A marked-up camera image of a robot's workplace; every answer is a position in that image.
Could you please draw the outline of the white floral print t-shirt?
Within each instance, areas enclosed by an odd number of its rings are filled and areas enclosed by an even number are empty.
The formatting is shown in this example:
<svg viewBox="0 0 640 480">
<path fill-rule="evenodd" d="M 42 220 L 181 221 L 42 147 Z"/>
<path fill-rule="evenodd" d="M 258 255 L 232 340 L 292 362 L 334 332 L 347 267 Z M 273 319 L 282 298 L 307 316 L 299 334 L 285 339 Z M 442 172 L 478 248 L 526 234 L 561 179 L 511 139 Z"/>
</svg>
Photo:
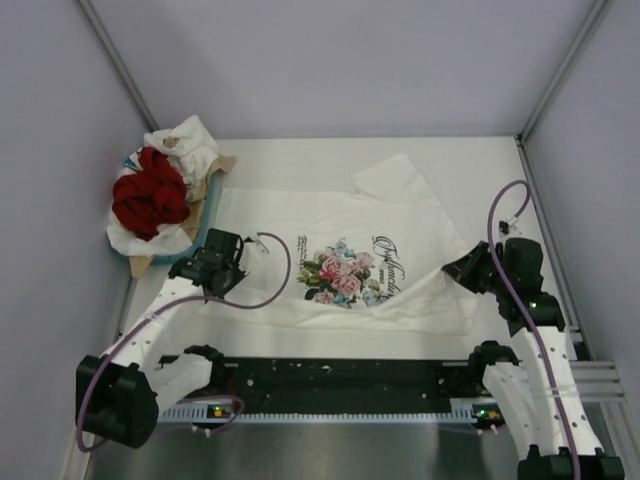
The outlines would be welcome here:
<svg viewBox="0 0 640 480">
<path fill-rule="evenodd" d="M 442 267 L 467 243 L 408 156 L 351 177 L 352 193 L 227 188 L 217 228 L 270 254 L 213 315 L 308 329 L 467 334 L 477 298 Z"/>
</svg>

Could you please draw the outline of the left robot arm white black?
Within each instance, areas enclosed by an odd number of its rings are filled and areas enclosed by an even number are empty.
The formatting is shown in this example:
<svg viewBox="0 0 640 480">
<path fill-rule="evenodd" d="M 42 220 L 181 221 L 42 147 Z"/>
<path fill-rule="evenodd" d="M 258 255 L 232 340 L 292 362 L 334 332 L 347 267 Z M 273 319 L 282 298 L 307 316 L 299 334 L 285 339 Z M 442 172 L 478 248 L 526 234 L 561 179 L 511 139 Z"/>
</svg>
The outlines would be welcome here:
<svg viewBox="0 0 640 480">
<path fill-rule="evenodd" d="M 269 254 L 257 237 L 210 229 L 205 243 L 169 269 L 159 293 L 124 336 L 76 369 L 76 442 L 89 451 L 85 433 L 131 448 L 144 445 L 159 417 L 200 391 L 226 387 L 224 356 L 208 345 L 186 348 L 173 362 L 159 362 L 195 312 L 221 300 Z"/>
</svg>

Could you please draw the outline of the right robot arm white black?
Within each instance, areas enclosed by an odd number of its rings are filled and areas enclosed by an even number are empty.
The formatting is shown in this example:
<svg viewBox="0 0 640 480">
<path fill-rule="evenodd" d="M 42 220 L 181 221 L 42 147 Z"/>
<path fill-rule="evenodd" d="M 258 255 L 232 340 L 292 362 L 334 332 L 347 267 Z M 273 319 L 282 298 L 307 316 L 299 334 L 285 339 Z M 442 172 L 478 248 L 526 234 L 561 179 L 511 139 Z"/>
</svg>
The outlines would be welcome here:
<svg viewBox="0 0 640 480">
<path fill-rule="evenodd" d="M 543 291 L 541 245 L 511 238 L 479 242 L 442 270 L 474 294 L 494 295 L 510 340 L 485 341 L 469 356 L 466 380 L 491 395 L 516 444 L 520 479 L 622 479 L 586 415 L 558 300 Z"/>
</svg>

